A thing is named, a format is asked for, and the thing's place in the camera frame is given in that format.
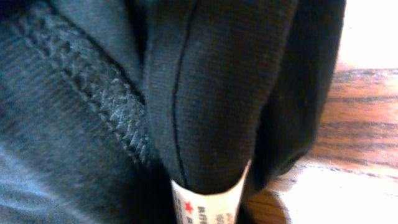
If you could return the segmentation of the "black t-shirt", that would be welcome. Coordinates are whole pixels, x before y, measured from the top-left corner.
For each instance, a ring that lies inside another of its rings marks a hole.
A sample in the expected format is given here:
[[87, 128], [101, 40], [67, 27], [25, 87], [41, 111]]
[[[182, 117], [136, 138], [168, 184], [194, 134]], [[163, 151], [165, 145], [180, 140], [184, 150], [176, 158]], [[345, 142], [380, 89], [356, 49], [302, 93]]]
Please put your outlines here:
[[2, 1], [1, 222], [175, 223], [312, 148], [346, 3]]

